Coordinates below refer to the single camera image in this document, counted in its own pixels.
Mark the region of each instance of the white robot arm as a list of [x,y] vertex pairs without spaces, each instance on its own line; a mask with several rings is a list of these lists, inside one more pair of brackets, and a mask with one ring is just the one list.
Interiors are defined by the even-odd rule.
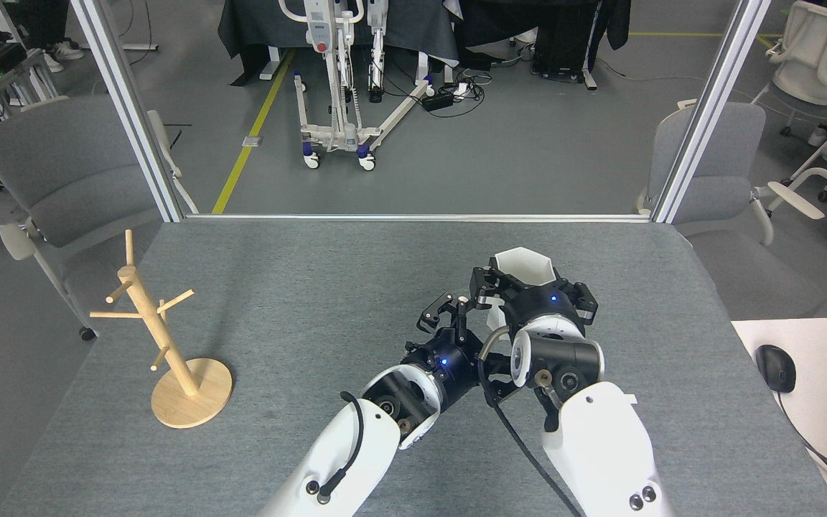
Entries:
[[[427,343],[407,343],[401,364],[378,374],[361,397],[341,393],[347,406],[261,516],[353,515],[395,451],[420,439],[474,386],[483,388],[487,403],[541,471],[499,408],[516,389],[535,391],[547,414],[541,444],[587,517],[676,516],[632,396],[602,380],[601,347],[584,336],[597,311],[587,286],[560,277],[547,256],[516,248],[475,268],[470,291],[470,298],[443,294],[427,307],[417,328],[432,333],[443,313],[451,315],[449,326]],[[488,324],[496,330],[486,343],[467,328],[472,309],[490,311]],[[510,356],[490,353],[496,340],[507,337]],[[512,380],[491,381],[492,374]]]

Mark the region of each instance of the gray table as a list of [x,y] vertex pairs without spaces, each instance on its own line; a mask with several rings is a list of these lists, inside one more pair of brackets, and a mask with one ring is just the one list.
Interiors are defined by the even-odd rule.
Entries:
[[[680,515],[827,515],[818,469],[672,227],[309,220],[165,225],[141,273],[155,297],[196,290],[172,309],[172,331],[184,356],[230,366],[229,405],[203,426],[164,428],[149,406],[155,346],[141,322],[112,320],[0,514],[256,514],[344,405],[338,392],[358,393],[405,340],[426,340],[420,311],[464,294],[472,266],[514,246],[594,292],[589,336],[607,378],[639,397]],[[532,393],[505,410],[543,457]],[[358,513],[564,514],[477,390],[396,456]]]

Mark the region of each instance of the yellow floor line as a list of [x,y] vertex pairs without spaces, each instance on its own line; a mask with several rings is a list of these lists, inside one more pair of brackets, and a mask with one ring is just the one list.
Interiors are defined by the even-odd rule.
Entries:
[[[257,134],[260,134],[260,128],[263,127],[263,121],[266,120],[266,115],[270,112],[270,107],[273,105],[274,99],[276,99],[276,94],[279,93],[279,86],[283,84],[283,78],[286,76],[286,71],[289,69],[289,63],[292,62],[293,55],[295,55],[295,50],[289,50],[286,58],[280,63],[279,69],[276,71],[276,77],[273,78],[273,85],[270,86],[270,92],[266,94],[266,99],[263,101],[260,112],[257,113],[257,118],[253,122],[253,126],[251,126],[249,136],[257,136]],[[242,147],[242,150],[238,154],[238,159],[235,161],[234,167],[232,167],[232,173],[229,174],[229,179],[225,181],[223,191],[219,193],[216,206],[212,207],[212,213],[225,212],[225,206],[229,203],[229,197],[232,197],[232,192],[238,184],[238,179],[242,173],[244,164],[247,163],[247,158],[251,155],[252,149],[253,147]]]

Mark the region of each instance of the caster wheel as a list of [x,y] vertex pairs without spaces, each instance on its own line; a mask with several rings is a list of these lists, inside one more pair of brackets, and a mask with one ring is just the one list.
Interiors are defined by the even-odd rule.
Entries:
[[321,160],[321,157],[318,157],[318,153],[312,153],[311,156],[302,158],[305,159],[305,164],[308,168],[318,168],[318,161]]
[[359,158],[359,164],[365,170],[374,170],[375,168],[375,157],[372,154],[367,154],[365,158]]
[[94,330],[91,330],[91,328],[88,327],[79,328],[78,334],[79,337],[82,338],[82,341],[94,340],[94,338],[98,336],[95,334]]

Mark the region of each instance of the gray floor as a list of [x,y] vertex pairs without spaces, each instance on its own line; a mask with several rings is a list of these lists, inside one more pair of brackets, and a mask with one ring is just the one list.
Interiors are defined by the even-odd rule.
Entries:
[[[118,26],[125,27],[129,4],[113,4]],[[134,4],[134,25],[124,39],[147,42],[142,4]],[[245,88],[228,85],[240,75],[240,62],[229,60],[215,35],[221,4],[203,0],[180,9],[174,2],[151,0],[152,38],[161,50],[134,65],[147,107],[157,108],[167,124],[192,124],[169,132],[172,138],[182,132],[174,157],[204,212],[216,203],[270,88],[259,81]],[[631,30],[720,33],[734,4],[640,0],[634,3]],[[761,33],[780,32],[787,5],[772,3]],[[603,49],[600,57],[631,78],[703,78],[718,43],[715,36],[632,36],[626,48]],[[764,49],[758,42],[752,46],[736,101],[747,101],[767,82],[772,68]],[[492,50],[512,52],[506,46]],[[413,66],[405,53],[393,55],[401,67]],[[314,95],[321,65],[310,52],[299,52],[295,60]],[[339,154],[325,157],[318,170],[303,166],[295,94],[286,81],[226,213],[627,213],[646,183],[656,124],[676,101],[695,98],[703,86],[690,78],[630,81],[601,63],[595,94],[580,85],[533,78],[526,63],[491,73],[485,104],[468,116],[439,120],[414,109],[378,150],[378,167],[371,173]],[[406,84],[397,68],[390,67],[388,76]],[[55,80],[68,95],[88,95],[103,91],[97,77],[86,56],[67,62]],[[391,101],[378,107],[364,103],[365,120],[380,120]],[[322,113],[319,98],[312,102],[317,109],[312,113]],[[800,122],[794,136],[785,138],[777,134],[782,122],[769,112],[752,171],[755,184],[787,176],[811,153],[800,138],[814,124]],[[827,204],[814,200],[813,185],[804,191],[827,215]],[[811,222],[782,208],[774,223],[772,252],[823,287],[826,301],[818,315],[827,315],[827,216]],[[749,215],[721,225],[758,235]],[[768,307],[754,317],[774,317],[775,311]],[[11,261],[0,244],[0,501],[89,350],[75,336],[76,328],[36,265]]]

